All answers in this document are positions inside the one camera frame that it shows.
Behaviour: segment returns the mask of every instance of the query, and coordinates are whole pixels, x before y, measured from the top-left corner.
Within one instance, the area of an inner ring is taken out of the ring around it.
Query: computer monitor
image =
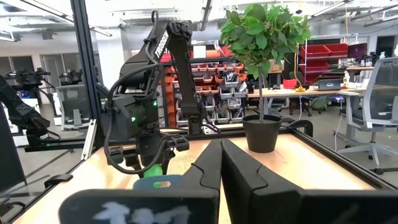
[[[348,58],[361,58],[368,54],[368,44],[354,44],[348,46]]]

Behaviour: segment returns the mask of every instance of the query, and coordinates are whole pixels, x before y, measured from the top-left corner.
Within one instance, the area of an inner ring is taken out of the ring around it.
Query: office chair
[[[372,132],[372,137],[369,143],[359,142],[359,146],[338,152],[369,152],[369,159],[376,163],[376,173],[382,174],[377,154],[398,157],[398,152],[375,141],[377,132],[398,128],[398,58],[377,61],[364,94],[363,107],[353,110],[350,98],[347,98],[346,111],[343,112],[346,112],[349,125],[360,131]]]
[[[294,72],[289,73],[290,79],[295,79],[294,77]],[[296,72],[297,79],[300,80],[300,82],[304,85],[304,77],[301,72]],[[311,106],[310,103],[312,101],[312,98],[309,97],[301,97],[301,103],[302,103],[302,111],[306,111],[308,113],[308,116],[312,116],[311,112]],[[300,98],[290,98],[290,103],[289,103],[289,114],[293,115],[293,111],[296,108],[300,108]]]
[[[56,91],[61,104],[61,130],[83,129],[90,124],[90,104],[84,85],[58,86]]]

